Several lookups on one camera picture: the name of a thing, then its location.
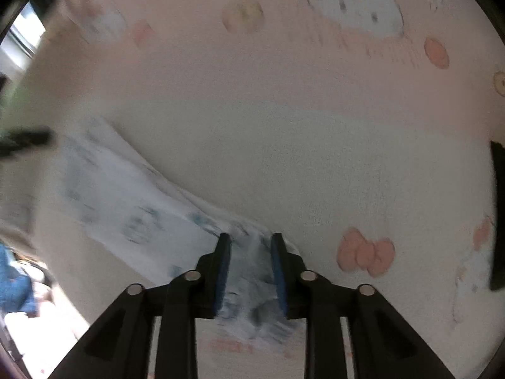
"metal pivot screw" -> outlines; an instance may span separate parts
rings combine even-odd
[[[375,288],[372,285],[361,285],[359,287],[359,293],[365,296],[372,296],[375,293]]]
[[[189,281],[194,281],[194,280],[199,280],[201,277],[201,274],[198,271],[188,271],[186,272],[186,275],[184,278]]]
[[[317,279],[317,274],[312,271],[303,271],[300,273],[300,278],[306,281],[313,281]]]
[[[126,292],[128,293],[128,295],[132,296],[138,295],[139,293],[142,292],[142,285],[140,285],[139,283],[132,283],[132,285],[128,287]]]

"white cloth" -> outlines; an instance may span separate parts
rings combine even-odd
[[[67,139],[62,162],[64,193],[77,206],[86,234],[164,285],[212,252],[221,232],[229,233],[232,258],[221,324],[261,346],[290,337],[300,323],[287,321],[277,304],[271,233],[170,183],[102,118],[86,120],[83,128],[83,135]]]

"cartoon cat face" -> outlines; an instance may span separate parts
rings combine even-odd
[[[345,28],[362,29],[377,38],[403,34],[403,19],[395,0],[309,0],[309,3]]]

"blue gripper pad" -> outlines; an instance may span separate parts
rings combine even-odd
[[[277,288],[277,299],[279,300],[279,307],[281,308],[284,316],[287,316],[287,290],[286,280],[282,272],[281,260],[279,256],[279,244],[275,238],[272,238],[270,246],[270,254],[272,256],[272,270],[274,272],[275,286]]]
[[[223,306],[224,293],[226,288],[226,279],[228,278],[228,270],[230,269],[230,259],[231,259],[231,246],[226,245],[226,249],[223,252],[223,260],[219,266],[219,273],[216,279],[216,295],[214,300],[214,315],[217,315],[221,307]]]

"pink bow print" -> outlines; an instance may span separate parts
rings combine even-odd
[[[376,278],[387,272],[395,259],[395,246],[390,239],[368,241],[356,228],[349,228],[337,252],[337,263],[344,272],[357,267]]]

